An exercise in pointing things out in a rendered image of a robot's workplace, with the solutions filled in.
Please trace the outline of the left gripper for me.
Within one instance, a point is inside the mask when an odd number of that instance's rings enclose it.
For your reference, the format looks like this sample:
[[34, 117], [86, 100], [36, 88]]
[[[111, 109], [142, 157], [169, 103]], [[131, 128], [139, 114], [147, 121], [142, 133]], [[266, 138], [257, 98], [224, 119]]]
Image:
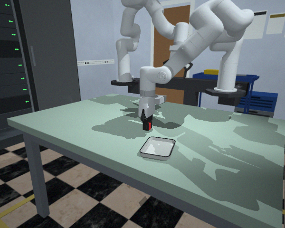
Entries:
[[155, 98], [140, 96], [139, 117], [141, 117], [143, 130], [145, 131], [149, 131], [149, 123], [151, 123], [152, 128], [152, 116], [155, 112], [154, 99]]

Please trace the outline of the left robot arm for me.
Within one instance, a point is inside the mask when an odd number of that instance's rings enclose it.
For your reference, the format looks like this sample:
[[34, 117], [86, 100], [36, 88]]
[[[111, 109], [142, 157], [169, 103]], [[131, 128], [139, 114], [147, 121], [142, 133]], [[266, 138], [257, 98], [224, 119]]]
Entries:
[[154, 104], [166, 101], [166, 95], [156, 95], [155, 85], [168, 83], [181, 69], [192, 62], [208, 46], [211, 51], [225, 51], [221, 58], [215, 91], [236, 92], [235, 81], [240, 51], [246, 28], [254, 12], [241, 10], [231, 0], [209, 0], [197, 7], [189, 22], [195, 31], [179, 46], [162, 66], [140, 68], [140, 96], [152, 97]]

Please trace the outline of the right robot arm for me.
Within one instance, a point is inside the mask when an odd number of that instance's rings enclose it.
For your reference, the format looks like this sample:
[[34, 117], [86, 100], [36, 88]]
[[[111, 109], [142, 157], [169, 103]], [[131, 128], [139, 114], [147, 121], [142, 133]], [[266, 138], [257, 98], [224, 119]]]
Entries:
[[130, 38], [119, 38], [116, 41], [118, 59], [118, 79], [117, 82], [132, 82], [130, 71], [130, 56], [128, 52], [133, 52], [138, 47], [141, 29], [134, 23], [135, 14], [143, 7], [146, 8], [152, 17], [152, 23], [157, 31], [164, 37], [174, 40], [170, 51], [177, 51], [179, 46], [188, 38], [189, 25], [179, 22], [176, 26], [167, 21], [164, 8], [158, 0], [121, 0], [125, 6], [122, 16], [120, 33], [122, 36]]

